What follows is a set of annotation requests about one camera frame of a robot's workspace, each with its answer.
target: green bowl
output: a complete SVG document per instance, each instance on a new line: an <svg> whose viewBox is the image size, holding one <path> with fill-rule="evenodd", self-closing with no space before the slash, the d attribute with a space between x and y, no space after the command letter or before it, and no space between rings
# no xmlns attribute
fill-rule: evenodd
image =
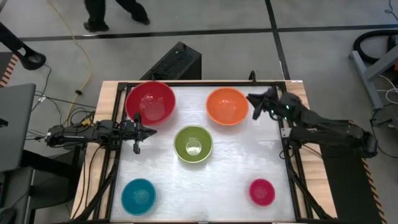
<svg viewBox="0 0 398 224"><path fill-rule="evenodd" d="M213 149L210 133L201 126L187 126L174 138L174 151L178 157L190 163L204 161Z"/></svg>

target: person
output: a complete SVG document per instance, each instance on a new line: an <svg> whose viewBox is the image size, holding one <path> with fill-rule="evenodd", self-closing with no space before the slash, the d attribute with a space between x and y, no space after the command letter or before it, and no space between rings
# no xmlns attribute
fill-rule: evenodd
<svg viewBox="0 0 398 224"><path fill-rule="evenodd" d="M124 10L131 13L131 18L144 25L149 25L147 12L144 7L136 0L116 0ZM105 23L105 0L85 0L86 9L90 18L84 23L84 27L89 32L108 31L109 27Z"/></svg>

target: blue bowl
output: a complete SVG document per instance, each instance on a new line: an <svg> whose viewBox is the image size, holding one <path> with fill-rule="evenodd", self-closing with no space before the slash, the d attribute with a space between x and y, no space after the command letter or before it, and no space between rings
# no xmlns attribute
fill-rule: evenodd
<svg viewBox="0 0 398 224"><path fill-rule="evenodd" d="M146 179L135 179L128 183L122 193L122 206L130 215L143 215L155 204L154 185Z"/></svg>

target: gray floor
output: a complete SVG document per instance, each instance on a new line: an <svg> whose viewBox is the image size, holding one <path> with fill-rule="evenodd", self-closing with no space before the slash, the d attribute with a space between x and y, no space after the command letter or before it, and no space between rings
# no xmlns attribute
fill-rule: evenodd
<svg viewBox="0 0 398 224"><path fill-rule="evenodd" d="M108 1L107 33L167 32L270 28L264 1L261 0L146 0L152 24L148 27L131 20L113 0ZM88 18L82 1L54 0L76 35L88 34L82 23ZM374 0L271 0L278 27L320 27L396 24L384 10L387 1ZM19 37L69 35L57 14L44 0L8 1L0 13L0 21ZM313 110L335 119L352 119L370 130L373 113L366 90L348 59L352 44L368 30L313 31L280 33L290 77L303 80ZM272 33L185 35L173 37L140 37L125 39L81 40L93 64L93 76L79 103L96 105L103 80L136 80L140 78L174 44L182 41L203 54L203 79L247 79L255 70L258 78L283 79ZM85 80L88 67L83 53L72 41L27 42L44 53L53 69L46 94L71 100L74 90ZM364 43L370 55L381 56L385 39ZM8 51L0 46L0 52ZM9 85L36 83L42 90L48 68L27 71L20 63ZM380 88L390 88L382 80ZM58 103L65 119L68 104ZM45 101L32 113L30 129L46 132L59 123L59 114L50 101ZM380 146L398 156L396 131L376 129ZM51 156L63 149L45 147L43 142L27 142L26 149ZM374 181L389 223L398 220L397 173L398 161L380 154L369 160ZM60 222L68 218L64 205L39 210L36 223Z"/></svg>

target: red bowl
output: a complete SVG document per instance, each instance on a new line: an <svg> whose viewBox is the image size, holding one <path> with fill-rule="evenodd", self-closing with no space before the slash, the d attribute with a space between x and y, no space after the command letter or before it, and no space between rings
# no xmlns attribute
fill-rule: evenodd
<svg viewBox="0 0 398 224"><path fill-rule="evenodd" d="M161 82L145 82L134 87L126 100L126 112L131 119L136 113L141 115L143 125L156 125L164 122L175 108L173 90Z"/></svg>
<svg viewBox="0 0 398 224"><path fill-rule="evenodd" d="M251 200L260 206L268 206L275 200L274 186L264 179L254 180L249 188Z"/></svg>

